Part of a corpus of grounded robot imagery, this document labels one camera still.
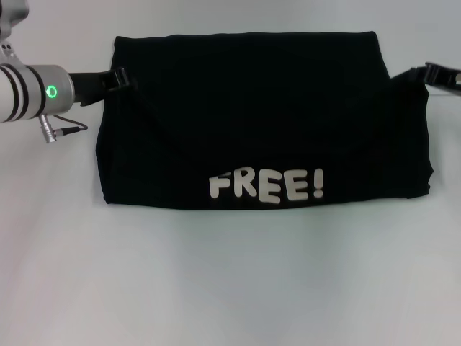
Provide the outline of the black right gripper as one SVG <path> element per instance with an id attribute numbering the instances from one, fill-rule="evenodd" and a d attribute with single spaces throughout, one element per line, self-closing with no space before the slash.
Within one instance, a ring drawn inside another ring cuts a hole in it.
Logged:
<path id="1" fill-rule="evenodd" d="M 459 94 L 461 70 L 448 68 L 435 63 L 411 68 L 390 79 L 391 83 L 423 83 L 437 89 Z"/>

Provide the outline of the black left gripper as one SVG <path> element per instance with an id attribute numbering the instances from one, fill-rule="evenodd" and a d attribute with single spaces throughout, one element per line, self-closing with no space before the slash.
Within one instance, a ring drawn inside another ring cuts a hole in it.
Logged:
<path id="1" fill-rule="evenodd" d="M 69 74 L 74 88 L 74 103 L 82 107 L 102 101 L 109 91 L 138 92 L 136 79 L 128 76 L 123 67 L 97 73 Z"/>

